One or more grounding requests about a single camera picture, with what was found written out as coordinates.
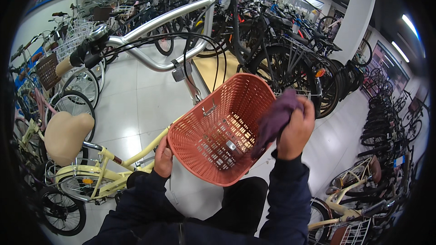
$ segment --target person's left hand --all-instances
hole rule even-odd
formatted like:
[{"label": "person's left hand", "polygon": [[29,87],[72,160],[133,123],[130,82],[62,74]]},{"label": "person's left hand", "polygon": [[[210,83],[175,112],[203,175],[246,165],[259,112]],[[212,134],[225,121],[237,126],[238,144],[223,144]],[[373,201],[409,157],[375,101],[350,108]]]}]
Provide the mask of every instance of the person's left hand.
[{"label": "person's left hand", "polygon": [[167,144],[166,136],[164,136],[154,156],[154,171],[164,178],[168,178],[173,169],[173,153],[170,148],[166,147]]}]

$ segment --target brown basket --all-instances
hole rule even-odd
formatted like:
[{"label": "brown basket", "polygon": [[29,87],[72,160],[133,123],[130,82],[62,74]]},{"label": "brown basket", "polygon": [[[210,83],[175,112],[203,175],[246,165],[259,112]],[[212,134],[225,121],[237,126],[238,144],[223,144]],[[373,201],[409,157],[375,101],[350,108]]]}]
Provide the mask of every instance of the brown basket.
[{"label": "brown basket", "polygon": [[38,74],[39,80],[46,91],[53,88],[61,80],[56,74],[56,66],[56,52],[42,59],[36,65],[36,74]]},{"label": "brown basket", "polygon": [[235,74],[171,125],[168,143],[195,176],[230,186],[258,160],[249,153],[256,142],[257,121],[274,100],[261,78]]}]

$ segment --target rag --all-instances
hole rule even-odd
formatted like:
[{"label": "rag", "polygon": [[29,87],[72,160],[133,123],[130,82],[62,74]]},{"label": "rag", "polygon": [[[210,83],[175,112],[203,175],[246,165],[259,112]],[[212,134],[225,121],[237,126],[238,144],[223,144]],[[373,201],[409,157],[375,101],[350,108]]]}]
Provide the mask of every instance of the rag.
[{"label": "rag", "polygon": [[292,112],[295,109],[304,112],[303,108],[297,100],[297,92],[294,89],[285,90],[259,120],[259,134],[251,151],[251,158],[259,158],[268,144],[281,136],[283,129],[291,119]]}]

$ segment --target person's right hand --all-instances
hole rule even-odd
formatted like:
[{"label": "person's right hand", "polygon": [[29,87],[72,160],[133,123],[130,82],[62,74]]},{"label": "person's right hand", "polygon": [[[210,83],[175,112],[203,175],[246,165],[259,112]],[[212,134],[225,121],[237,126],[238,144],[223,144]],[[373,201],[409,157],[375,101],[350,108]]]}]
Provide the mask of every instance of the person's right hand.
[{"label": "person's right hand", "polygon": [[292,112],[291,120],[277,139],[277,157],[283,160],[297,158],[308,142],[315,127],[315,107],[304,96],[297,96],[304,106],[304,115],[300,109]]}]

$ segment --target price tag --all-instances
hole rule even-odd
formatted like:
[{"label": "price tag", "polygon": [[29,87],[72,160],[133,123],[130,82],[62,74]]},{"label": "price tag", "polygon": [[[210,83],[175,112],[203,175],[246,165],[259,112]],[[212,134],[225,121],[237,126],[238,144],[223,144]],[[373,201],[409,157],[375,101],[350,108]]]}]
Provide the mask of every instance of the price tag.
[{"label": "price tag", "polygon": [[403,155],[400,158],[394,160],[394,167],[400,166],[402,163],[406,162],[406,156]]}]

